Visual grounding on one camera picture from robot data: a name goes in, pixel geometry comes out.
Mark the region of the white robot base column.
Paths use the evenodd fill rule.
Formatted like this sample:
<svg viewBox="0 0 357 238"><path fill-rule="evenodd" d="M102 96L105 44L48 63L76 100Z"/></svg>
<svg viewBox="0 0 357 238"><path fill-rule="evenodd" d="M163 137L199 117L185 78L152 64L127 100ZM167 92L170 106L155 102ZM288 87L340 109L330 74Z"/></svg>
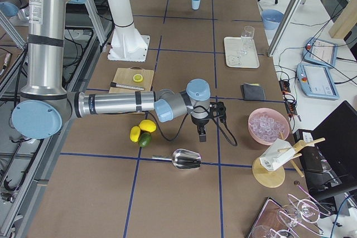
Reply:
<svg viewBox="0 0 357 238"><path fill-rule="evenodd" d="M114 22L111 49L112 61L144 62L150 37L141 35L134 25L130 0L107 0Z"/></svg>

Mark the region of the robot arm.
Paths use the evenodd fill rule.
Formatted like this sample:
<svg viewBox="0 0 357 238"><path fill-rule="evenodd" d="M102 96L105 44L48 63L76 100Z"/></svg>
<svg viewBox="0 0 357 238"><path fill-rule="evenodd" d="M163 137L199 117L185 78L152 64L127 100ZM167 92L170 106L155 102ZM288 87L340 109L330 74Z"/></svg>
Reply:
<svg viewBox="0 0 357 238"><path fill-rule="evenodd" d="M62 68L66 5L70 1L29 0L28 78L12 112L12 123L18 132L28 138L46 139L74 118L146 111L155 111L161 122L189 114L198 129L205 128L212 107L210 87L203 79L191 80L180 93L67 92L62 85Z"/></svg>

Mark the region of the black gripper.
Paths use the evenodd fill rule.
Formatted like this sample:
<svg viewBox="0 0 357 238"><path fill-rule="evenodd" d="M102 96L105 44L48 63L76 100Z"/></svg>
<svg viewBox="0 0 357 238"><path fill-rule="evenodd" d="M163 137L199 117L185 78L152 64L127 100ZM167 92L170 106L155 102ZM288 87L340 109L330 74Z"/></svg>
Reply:
<svg viewBox="0 0 357 238"><path fill-rule="evenodd" d="M191 113L191 121L197 126L199 141L206 142L206 124L210 120L209 112L202 111Z"/></svg>

